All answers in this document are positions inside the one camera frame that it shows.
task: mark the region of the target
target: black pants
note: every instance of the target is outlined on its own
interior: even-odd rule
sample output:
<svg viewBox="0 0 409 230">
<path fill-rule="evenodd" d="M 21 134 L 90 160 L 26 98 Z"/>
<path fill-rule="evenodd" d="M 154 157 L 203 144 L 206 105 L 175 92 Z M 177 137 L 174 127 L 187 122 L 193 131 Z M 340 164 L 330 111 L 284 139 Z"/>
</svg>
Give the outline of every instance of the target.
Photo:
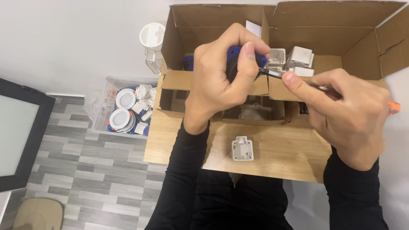
<svg viewBox="0 0 409 230">
<path fill-rule="evenodd" d="M 227 172 L 201 169 L 191 230 L 285 229 L 283 180 L 243 175 L 234 187 Z"/>
</svg>

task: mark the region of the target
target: hand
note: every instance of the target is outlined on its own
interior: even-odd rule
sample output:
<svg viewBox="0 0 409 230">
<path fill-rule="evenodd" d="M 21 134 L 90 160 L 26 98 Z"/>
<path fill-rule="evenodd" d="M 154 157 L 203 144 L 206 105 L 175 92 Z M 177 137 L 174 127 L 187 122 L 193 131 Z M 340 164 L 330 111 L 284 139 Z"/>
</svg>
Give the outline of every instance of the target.
<svg viewBox="0 0 409 230">
<path fill-rule="evenodd" d="M 230 84 L 226 77 L 227 50 L 242 45 L 237 75 Z M 254 51 L 269 56 L 270 47 L 241 24 L 232 24 L 219 39 L 196 48 L 190 94 L 186 99 L 185 130 L 202 133 L 218 111 L 241 105 L 258 74 Z"/>
<path fill-rule="evenodd" d="M 343 69 L 317 74 L 310 81 L 331 86 L 343 99 L 332 100 L 293 72 L 283 75 L 288 90 L 307 104 L 310 124 L 337 149 L 339 158 L 356 170 L 370 170 L 385 149 L 383 126 L 388 117 L 389 92 Z"/>
</svg>

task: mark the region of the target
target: black door frame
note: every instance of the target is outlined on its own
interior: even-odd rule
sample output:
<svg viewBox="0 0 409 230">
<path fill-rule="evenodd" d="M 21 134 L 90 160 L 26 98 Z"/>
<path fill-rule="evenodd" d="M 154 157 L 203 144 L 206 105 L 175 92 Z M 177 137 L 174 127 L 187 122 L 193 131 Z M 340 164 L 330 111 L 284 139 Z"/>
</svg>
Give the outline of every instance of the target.
<svg viewBox="0 0 409 230">
<path fill-rule="evenodd" d="M 0 177 L 0 192 L 27 186 L 31 169 L 40 148 L 41 140 L 50 118 L 55 98 L 49 97 L 35 89 L 21 86 L 0 78 L 0 95 L 39 105 L 36 118 L 24 146 L 16 173 Z"/>
</svg>

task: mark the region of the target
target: black sleeve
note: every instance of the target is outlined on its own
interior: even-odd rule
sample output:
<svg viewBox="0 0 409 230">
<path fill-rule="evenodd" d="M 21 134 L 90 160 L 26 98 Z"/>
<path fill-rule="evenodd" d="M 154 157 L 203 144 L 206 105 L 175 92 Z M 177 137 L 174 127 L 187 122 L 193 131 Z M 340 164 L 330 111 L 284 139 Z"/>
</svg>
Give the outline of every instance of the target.
<svg viewBox="0 0 409 230">
<path fill-rule="evenodd" d="M 210 122 L 203 133 L 192 135 L 185 131 L 182 121 L 169 158 L 162 191 L 145 230 L 189 229 L 196 178 L 205 159 L 209 126 Z"/>
<path fill-rule="evenodd" d="M 324 170 L 330 203 L 331 230 L 387 230 L 379 205 L 379 159 L 372 169 L 358 171 L 346 165 L 332 147 Z"/>
</svg>

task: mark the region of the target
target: person's left hand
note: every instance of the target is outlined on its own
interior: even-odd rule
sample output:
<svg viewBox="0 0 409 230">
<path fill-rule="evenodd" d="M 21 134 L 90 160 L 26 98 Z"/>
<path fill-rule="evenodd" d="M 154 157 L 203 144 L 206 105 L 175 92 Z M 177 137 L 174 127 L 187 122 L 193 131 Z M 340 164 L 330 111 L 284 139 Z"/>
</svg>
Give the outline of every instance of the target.
<svg viewBox="0 0 409 230">
<path fill-rule="evenodd" d="M 226 77 L 227 50 L 242 45 L 237 75 L 230 84 Z M 269 57 L 270 47 L 239 23 L 232 24 L 219 39 L 196 48 L 190 94 L 186 99 L 185 130 L 202 133 L 218 111 L 241 105 L 258 74 L 255 54 Z"/>
</svg>

